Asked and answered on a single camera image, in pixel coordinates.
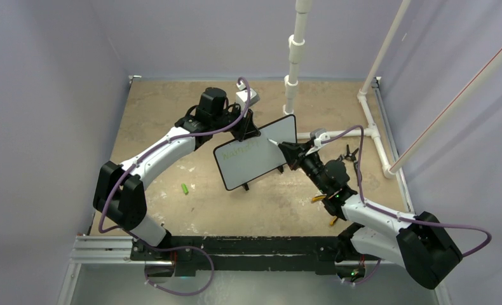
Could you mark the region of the white whiteboard marker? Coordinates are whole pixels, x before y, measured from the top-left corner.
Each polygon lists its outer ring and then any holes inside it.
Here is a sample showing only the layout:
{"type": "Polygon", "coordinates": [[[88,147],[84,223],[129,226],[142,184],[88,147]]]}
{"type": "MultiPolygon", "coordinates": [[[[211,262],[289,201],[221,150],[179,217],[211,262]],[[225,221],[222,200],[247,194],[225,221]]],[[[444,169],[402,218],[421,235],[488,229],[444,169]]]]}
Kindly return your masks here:
{"type": "Polygon", "coordinates": [[[272,143],[273,145],[275,145],[275,146],[278,146],[278,145],[279,145],[279,143],[278,143],[277,141],[273,140],[273,139],[268,139],[268,141],[269,141],[270,143],[272,143]]]}

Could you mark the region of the small black-framed whiteboard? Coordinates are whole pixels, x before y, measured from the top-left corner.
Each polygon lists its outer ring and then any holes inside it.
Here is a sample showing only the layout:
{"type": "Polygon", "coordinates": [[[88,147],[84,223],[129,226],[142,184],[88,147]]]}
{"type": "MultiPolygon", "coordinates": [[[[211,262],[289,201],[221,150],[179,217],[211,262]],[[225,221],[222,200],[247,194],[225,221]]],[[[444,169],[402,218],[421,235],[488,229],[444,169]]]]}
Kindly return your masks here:
{"type": "Polygon", "coordinates": [[[227,191],[239,187],[249,190],[248,183],[263,175],[284,172],[285,158],[278,148],[268,141],[297,142],[296,117],[286,115],[259,128],[261,135],[244,141],[230,140],[214,151],[214,158],[227,191]]]}

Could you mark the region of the green marker cap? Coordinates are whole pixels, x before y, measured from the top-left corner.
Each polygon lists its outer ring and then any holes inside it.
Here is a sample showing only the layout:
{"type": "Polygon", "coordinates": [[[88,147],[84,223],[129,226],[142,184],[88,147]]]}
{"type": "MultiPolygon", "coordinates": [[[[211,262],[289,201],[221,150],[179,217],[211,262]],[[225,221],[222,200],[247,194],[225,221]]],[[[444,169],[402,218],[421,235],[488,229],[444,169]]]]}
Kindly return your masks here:
{"type": "Polygon", "coordinates": [[[181,184],[181,188],[182,188],[182,192],[185,194],[185,195],[188,195],[189,194],[189,191],[188,191],[188,188],[185,184],[181,184]]]}

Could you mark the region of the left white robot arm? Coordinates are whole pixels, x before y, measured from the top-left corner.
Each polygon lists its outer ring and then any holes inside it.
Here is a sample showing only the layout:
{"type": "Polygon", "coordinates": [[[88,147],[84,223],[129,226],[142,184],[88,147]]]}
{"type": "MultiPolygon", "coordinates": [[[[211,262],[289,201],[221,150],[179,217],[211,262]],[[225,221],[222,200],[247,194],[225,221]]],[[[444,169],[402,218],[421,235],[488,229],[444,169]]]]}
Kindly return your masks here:
{"type": "Polygon", "coordinates": [[[102,215],[100,220],[110,219],[117,228],[141,239],[154,259],[168,257],[172,235],[148,216],[146,189],[166,169],[216,133],[229,132],[236,140],[259,136],[251,110],[259,99],[255,90],[240,86],[235,103],[230,104],[224,90],[208,87],[198,104],[190,107],[151,147],[120,164],[103,164],[93,197],[93,207],[102,215]]]}

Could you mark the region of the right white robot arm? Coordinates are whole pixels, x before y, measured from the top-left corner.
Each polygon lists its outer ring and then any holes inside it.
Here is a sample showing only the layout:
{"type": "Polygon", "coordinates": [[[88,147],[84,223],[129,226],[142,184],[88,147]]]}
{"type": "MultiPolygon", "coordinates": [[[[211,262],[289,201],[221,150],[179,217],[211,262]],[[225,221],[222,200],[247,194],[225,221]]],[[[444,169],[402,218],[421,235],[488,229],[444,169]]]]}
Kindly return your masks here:
{"type": "Polygon", "coordinates": [[[337,237],[337,262],[373,256],[403,267],[420,286],[434,289],[463,260],[433,214],[413,215],[366,200],[348,185],[344,162],[323,163],[310,142],[277,146],[288,167],[301,169],[317,187],[326,211],[351,223],[337,237]]]}

